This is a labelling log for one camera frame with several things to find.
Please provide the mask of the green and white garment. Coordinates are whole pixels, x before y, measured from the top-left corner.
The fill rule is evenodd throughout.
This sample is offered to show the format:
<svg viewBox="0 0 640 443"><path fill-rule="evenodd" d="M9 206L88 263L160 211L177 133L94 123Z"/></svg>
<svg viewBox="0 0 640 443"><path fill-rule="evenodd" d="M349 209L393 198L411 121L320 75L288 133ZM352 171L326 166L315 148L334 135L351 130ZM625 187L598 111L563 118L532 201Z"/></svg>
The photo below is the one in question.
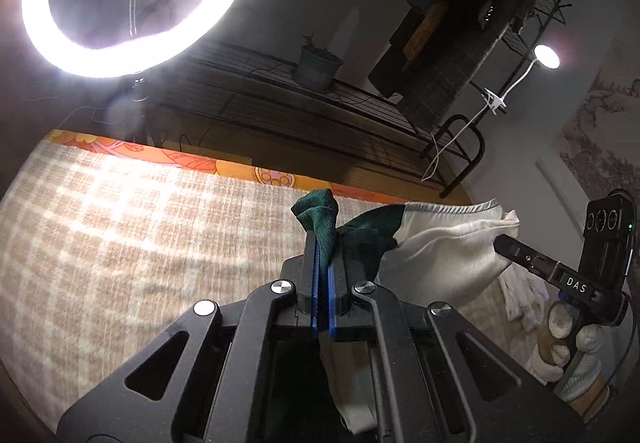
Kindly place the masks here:
<svg viewBox="0 0 640 443"><path fill-rule="evenodd" d="M408 203L373 208L336 223L329 190L299 198L293 215L320 245L320 276L337 250L362 264L366 278L407 303L445 301L462 307L508 266L494 250L500 234L518 234L515 211L489 200L471 206ZM378 424L371 364L362 342L337 342L326 333L306 347L285 345L277 374L294 380L271 396L269 442L371 442Z"/></svg>

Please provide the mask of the white small clothes pile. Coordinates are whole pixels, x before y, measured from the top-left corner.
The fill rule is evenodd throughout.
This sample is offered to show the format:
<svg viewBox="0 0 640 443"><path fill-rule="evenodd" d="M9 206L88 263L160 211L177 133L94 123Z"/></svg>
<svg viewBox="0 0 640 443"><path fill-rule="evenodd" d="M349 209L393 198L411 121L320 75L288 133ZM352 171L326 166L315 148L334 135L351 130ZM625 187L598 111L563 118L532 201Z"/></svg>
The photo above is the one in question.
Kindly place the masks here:
<svg viewBox="0 0 640 443"><path fill-rule="evenodd" d="M499 275L498 282L503 293L506 318L510 322L520 322L526 333L544 324L549 294L540 277L519 265L511 264Z"/></svg>

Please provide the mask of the white clip lamp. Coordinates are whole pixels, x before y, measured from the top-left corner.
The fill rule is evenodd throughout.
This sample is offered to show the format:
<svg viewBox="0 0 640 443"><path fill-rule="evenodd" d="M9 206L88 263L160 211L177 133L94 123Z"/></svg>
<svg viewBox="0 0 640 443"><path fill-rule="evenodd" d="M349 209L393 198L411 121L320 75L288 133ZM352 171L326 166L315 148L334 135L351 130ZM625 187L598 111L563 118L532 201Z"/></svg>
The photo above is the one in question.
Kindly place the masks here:
<svg viewBox="0 0 640 443"><path fill-rule="evenodd" d="M559 55L557 55L556 52L546 44L537 44L536 47L534 47L534 58L530 61L530 63L526 67L526 70L524 70L524 73L522 73L521 76L518 77L518 79L513 81L508 88L502 90L499 93L495 93L488 88L480 91L480 94L483 96L485 102L484 106L473 116L472 120L467 125L464 125L442 148L438 146L435 136L434 134L432 134L432 140L434 142L435 148L435 158L430 161L425 171L423 172L421 177L422 182L430 180L432 177L434 177L439 165L440 155L442 155L446 148L449 148L449 146L454 144L454 141L461 136L463 131L471 127L471 124L472 122L474 122L474 120L480 118L480 115L484 112L491 112L495 115L497 114L499 108L506 107L506 97L528 76L528 74L536 64L544 66L545 68L548 68L548 70L557 70L560 67L560 58Z"/></svg>

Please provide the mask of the plaid bed blanket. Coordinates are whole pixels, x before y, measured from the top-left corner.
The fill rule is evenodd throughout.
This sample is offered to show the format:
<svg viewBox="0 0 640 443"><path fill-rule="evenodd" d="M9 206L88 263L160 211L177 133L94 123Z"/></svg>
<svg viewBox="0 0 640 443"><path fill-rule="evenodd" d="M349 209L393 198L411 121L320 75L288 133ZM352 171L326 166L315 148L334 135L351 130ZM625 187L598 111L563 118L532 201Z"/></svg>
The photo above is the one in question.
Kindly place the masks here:
<svg viewBox="0 0 640 443"><path fill-rule="evenodd" d="M194 302L304 248L305 191L41 141L1 200L1 361L48 429Z"/></svg>

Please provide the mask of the potted plant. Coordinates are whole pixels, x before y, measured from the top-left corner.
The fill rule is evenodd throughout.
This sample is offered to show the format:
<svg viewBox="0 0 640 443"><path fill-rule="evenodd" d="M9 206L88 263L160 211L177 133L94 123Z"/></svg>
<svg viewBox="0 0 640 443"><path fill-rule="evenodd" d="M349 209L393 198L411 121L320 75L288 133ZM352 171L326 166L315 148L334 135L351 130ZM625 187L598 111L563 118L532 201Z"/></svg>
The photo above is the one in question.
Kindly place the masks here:
<svg viewBox="0 0 640 443"><path fill-rule="evenodd" d="M292 73L293 80L305 89L326 92L344 61L328 48L317 47L313 34L306 35L304 41Z"/></svg>

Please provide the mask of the orange floral bed sheet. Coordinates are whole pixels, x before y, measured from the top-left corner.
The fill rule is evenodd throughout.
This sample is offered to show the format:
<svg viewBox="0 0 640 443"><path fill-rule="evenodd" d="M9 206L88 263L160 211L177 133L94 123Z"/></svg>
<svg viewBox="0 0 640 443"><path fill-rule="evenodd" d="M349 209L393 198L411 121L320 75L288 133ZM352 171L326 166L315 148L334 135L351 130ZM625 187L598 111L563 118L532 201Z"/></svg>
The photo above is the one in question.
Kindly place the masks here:
<svg viewBox="0 0 640 443"><path fill-rule="evenodd" d="M175 151L170 148L156 148L150 145L99 137L88 133L54 129L44 140L53 144L73 146L73 148L80 148L96 154L143 160L157 165L198 171L203 172L203 174L215 174L215 176L219 177L253 181L262 185L277 186L277 188L305 192L329 189L334 196L363 200L369 203L381 205L407 203L405 198L358 189L340 183L331 183L311 177L299 176L298 174L290 174L289 172L255 167L251 164L230 162L230 160Z"/></svg>

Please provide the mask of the black metal rack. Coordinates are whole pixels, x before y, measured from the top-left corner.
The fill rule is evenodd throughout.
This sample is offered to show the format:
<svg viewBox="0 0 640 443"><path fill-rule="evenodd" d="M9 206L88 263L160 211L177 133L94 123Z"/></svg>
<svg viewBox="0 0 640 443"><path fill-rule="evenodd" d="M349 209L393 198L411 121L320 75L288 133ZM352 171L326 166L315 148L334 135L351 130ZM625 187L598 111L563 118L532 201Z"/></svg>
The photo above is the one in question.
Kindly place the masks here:
<svg viewBox="0 0 640 443"><path fill-rule="evenodd" d="M527 65L548 25L562 21L564 0L536 0L519 32L507 30L498 44ZM195 146L217 139L238 147L234 131L254 141L244 152L269 154L267 140L300 147L307 172L341 174L356 163L418 181L442 148L478 112L449 112L433 132L400 114L399 96L384 98L368 75L409 11L407 0L242 0L223 32L205 36L188 52L159 68L149 99L146 134ZM326 92L297 85L292 73L306 35L344 61ZM448 196L480 164L486 142L484 113L440 155L430 180Z"/></svg>

